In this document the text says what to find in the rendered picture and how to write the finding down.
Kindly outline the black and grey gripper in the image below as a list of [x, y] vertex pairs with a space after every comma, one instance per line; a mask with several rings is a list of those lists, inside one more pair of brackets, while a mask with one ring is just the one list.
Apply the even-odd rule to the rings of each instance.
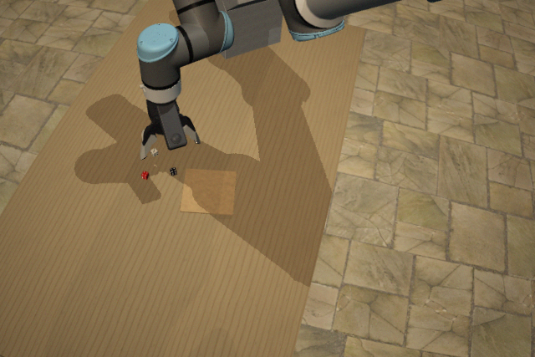
[[[161, 123], [159, 121], [158, 115], [155, 110], [155, 106], [166, 106], [172, 104], [174, 101], [176, 103], [176, 99], [167, 102], [165, 104], [157, 104], [154, 102], [151, 102], [149, 100], [146, 100], [148, 115], [150, 117], [151, 123], [148, 125], [145, 130], [142, 131], [142, 143], [141, 143], [141, 149], [140, 149], [140, 159], [143, 160], [147, 157], [147, 153], [150, 151], [150, 147], [157, 141], [157, 135], [164, 135], [163, 131], [161, 129]], [[201, 144], [200, 139], [198, 137], [198, 134], [196, 133], [195, 127], [192, 124], [192, 121], [189, 117], [183, 116], [180, 114], [180, 109], [178, 107], [178, 104], [176, 103], [176, 108], [178, 110], [182, 127], [185, 132], [185, 135], [189, 135], [192, 140], [195, 141], [196, 144]], [[143, 136], [144, 135], [144, 136]]]

